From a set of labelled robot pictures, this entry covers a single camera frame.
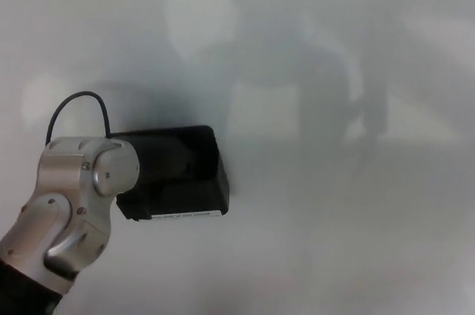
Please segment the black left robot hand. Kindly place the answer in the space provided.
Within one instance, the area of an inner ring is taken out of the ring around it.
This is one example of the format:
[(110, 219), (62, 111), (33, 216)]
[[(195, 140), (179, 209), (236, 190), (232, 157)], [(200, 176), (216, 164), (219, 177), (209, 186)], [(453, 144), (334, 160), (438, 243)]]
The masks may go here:
[(150, 220), (167, 211), (169, 188), (194, 177), (194, 153), (175, 137), (124, 134), (116, 139), (134, 147), (140, 170), (132, 190), (117, 197), (119, 210), (134, 221)]

